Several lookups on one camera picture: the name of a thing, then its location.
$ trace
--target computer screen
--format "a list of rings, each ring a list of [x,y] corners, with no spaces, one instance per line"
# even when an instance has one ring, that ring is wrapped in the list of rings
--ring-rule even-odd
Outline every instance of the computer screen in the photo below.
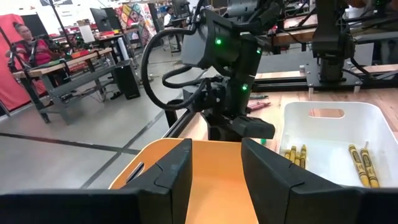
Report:
[[[178,18],[185,18],[189,16],[189,2],[187,0],[173,0],[175,14]]]
[[[43,22],[39,18],[39,15],[32,14],[32,15],[24,15],[21,17],[22,20],[24,21],[25,26],[27,26],[30,29],[34,37],[48,34],[47,31],[45,30]]]
[[[119,22],[119,18],[116,15],[116,12],[114,11],[113,8],[104,8],[105,13],[108,17],[108,21],[111,24],[112,29],[122,29],[120,22]]]
[[[90,8],[91,13],[94,17],[94,21],[97,24],[97,28],[100,32],[112,31],[111,23],[109,22],[108,15],[104,9],[93,9]]]

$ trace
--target white wall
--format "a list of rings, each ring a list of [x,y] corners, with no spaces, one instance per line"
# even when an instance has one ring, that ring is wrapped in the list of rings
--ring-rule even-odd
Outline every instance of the white wall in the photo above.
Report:
[[[0,15],[17,14],[29,15],[37,13],[49,34],[58,34],[60,27],[55,14],[50,6],[42,6],[39,0],[0,0]],[[108,0],[72,0],[73,5],[61,5],[56,7],[58,15],[64,26],[72,26],[76,21],[89,19],[94,22],[90,8],[117,6],[115,2]]]

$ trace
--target black cable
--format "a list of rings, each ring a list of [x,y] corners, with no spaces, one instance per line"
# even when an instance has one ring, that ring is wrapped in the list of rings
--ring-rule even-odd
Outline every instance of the black cable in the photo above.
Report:
[[[364,73],[368,78],[373,78],[373,75],[370,74],[368,71],[365,70],[365,68],[363,68],[362,66],[360,66],[360,64],[358,62],[355,61],[354,57],[351,57],[351,63],[362,73]]]
[[[346,73],[349,73],[350,75],[353,75],[353,76],[355,76],[356,78],[358,78],[358,79],[360,79],[360,80],[369,80],[369,79],[370,79],[370,78],[368,78],[368,77],[361,77],[361,76],[359,76],[357,73],[355,73],[355,72],[353,72],[353,71],[350,71],[350,70],[348,70],[348,69],[345,69],[345,68],[341,69],[341,71],[346,72]]]
[[[171,72],[167,72],[162,77],[163,86],[166,86],[167,88],[183,88],[183,87],[189,86],[189,85],[200,84],[203,81],[203,78],[199,78],[199,79],[184,82],[184,83],[169,83],[168,81],[166,81],[166,79],[171,78],[176,75],[179,75],[181,73],[187,72],[187,71],[191,70],[191,68],[192,67],[189,67],[189,66],[182,66],[181,68],[172,70]]]
[[[288,34],[289,36],[291,36],[297,43],[299,43],[299,44],[304,44],[303,42],[297,40],[297,38],[296,38],[293,34],[291,34],[290,32],[287,32],[287,31],[284,30],[284,29],[279,29],[279,30],[280,30],[281,32],[284,32],[284,33]]]
[[[368,12],[374,10],[374,6],[369,7],[367,10],[365,10],[364,12],[362,12],[362,14],[359,17],[363,17],[365,16]]]
[[[177,105],[167,105],[161,102],[153,92],[152,88],[150,87],[149,79],[148,79],[148,62],[149,62],[149,55],[152,48],[155,47],[155,44],[165,36],[168,35],[175,35],[175,34],[185,34],[185,35],[192,35],[195,31],[186,30],[186,29],[166,29],[158,32],[151,40],[148,42],[147,46],[145,47],[144,53],[142,54],[142,62],[141,62],[141,78],[142,78],[142,85],[144,86],[145,92],[147,93],[150,100],[159,108],[164,110],[179,110],[182,108],[186,108],[188,105],[192,104],[195,99],[199,96],[201,91],[205,88],[205,80],[202,80],[198,90],[192,94],[187,101],[183,103],[179,103]],[[182,70],[177,69],[177,71],[171,71],[178,75],[182,73]]]

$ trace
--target orange container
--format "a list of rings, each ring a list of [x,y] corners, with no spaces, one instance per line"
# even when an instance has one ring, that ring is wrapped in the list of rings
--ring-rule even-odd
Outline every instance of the orange container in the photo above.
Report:
[[[120,189],[144,163],[145,172],[182,139],[160,139],[146,146],[109,187]],[[240,142],[193,141],[193,177],[186,223],[258,223],[243,175]]]
[[[88,55],[88,54],[90,54],[90,53],[91,53],[91,52],[90,52],[89,50],[82,50],[82,51],[73,53],[73,54],[72,54],[72,58],[82,57],[82,56]]]

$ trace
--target gray floor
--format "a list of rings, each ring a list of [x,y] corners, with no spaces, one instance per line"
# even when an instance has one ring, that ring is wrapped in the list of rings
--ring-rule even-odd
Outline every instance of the gray floor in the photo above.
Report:
[[[300,47],[292,45],[292,48],[289,54],[283,54],[283,59],[281,55],[263,55],[258,72],[298,70],[304,62],[302,60],[312,57],[311,52],[295,55]],[[149,73],[161,76],[180,66],[175,65],[179,59],[178,54],[172,57],[170,52],[157,49],[151,54]],[[173,77],[171,82],[193,80],[201,72],[193,68]],[[204,77],[215,74],[211,68]],[[181,97],[181,90],[162,86],[160,77],[155,78],[151,87],[163,102]],[[107,88],[108,91],[115,89],[115,86]],[[164,112],[151,102],[144,90],[141,90],[141,97],[133,100],[126,100],[123,96],[104,103],[97,100],[94,94],[69,108],[73,118],[69,126],[59,115],[50,115],[52,122],[45,124],[33,107],[0,120],[0,193],[42,188],[107,188],[134,158],[134,155],[125,153],[127,148],[141,150],[161,138],[169,128]],[[181,116],[183,112],[181,110],[177,114]],[[147,131],[132,142],[144,128]],[[1,133],[113,146],[118,152],[2,137]]]

